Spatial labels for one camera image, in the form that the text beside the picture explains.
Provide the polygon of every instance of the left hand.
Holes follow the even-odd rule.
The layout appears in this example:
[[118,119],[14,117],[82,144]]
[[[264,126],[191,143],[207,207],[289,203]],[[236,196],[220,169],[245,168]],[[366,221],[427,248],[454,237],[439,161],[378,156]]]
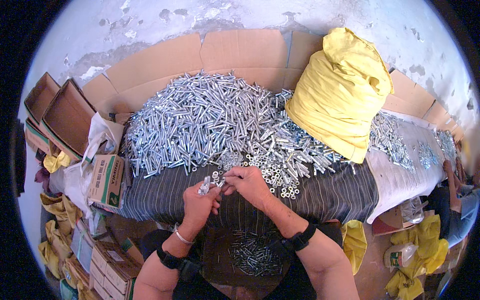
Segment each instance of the left hand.
[[215,184],[210,185],[210,190],[206,195],[199,195],[198,190],[203,181],[187,188],[183,192],[183,201],[185,202],[185,217],[183,223],[187,223],[195,229],[202,229],[207,222],[210,212],[218,215],[220,208],[220,188]]

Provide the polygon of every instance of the hand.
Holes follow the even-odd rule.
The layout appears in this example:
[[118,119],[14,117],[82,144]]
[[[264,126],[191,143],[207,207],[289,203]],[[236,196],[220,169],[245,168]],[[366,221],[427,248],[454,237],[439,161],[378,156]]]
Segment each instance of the hand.
[[450,174],[450,172],[453,172],[452,163],[448,159],[444,161],[444,171],[447,173],[447,175]]
[[220,188],[215,184],[210,185],[210,190],[206,195],[199,195],[198,190],[203,181],[187,188],[183,192],[183,201],[185,202],[185,217],[183,223],[200,231],[207,222],[210,212],[218,215],[220,208]]
[[233,167],[224,176],[228,184],[223,189],[225,195],[230,195],[237,190],[248,202],[263,212],[265,203],[276,199],[257,167]]

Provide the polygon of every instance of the black wrist strap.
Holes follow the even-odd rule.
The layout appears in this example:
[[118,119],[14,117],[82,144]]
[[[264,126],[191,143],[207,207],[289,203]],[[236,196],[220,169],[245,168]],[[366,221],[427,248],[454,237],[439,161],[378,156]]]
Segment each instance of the black wrist strap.
[[303,248],[307,247],[309,239],[312,238],[316,230],[317,227],[315,227],[314,224],[308,223],[307,229],[305,229],[304,232],[299,232],[292,238],[290,238],[289,240],[293,245],[293,250],[300,251]]
[[202,268],[201,264],[196,264],[187,258],[175,257],[168,252],[164,252],[162,249],[157,249],[156,254],[165,267],[178,269],[180,279],[186,282],[190,282],[195,274]]

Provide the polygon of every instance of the right hand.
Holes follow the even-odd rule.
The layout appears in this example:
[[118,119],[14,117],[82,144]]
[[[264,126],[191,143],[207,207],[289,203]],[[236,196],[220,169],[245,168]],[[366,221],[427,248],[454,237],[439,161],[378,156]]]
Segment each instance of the right hand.
[[248,202],[263,212],[266,202],[275,199],[257,167],[233,167],[224,176],[228,184],[225,195],[237,190]]

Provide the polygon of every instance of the plastic container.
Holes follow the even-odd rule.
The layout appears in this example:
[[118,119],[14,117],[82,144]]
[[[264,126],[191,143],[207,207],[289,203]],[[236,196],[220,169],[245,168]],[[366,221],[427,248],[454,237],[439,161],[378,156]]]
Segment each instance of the plastic container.
[[413,255],[418,249],[413,243],[395,245],[387,249],[384,254],[384,263],[387,268],[408,267]]

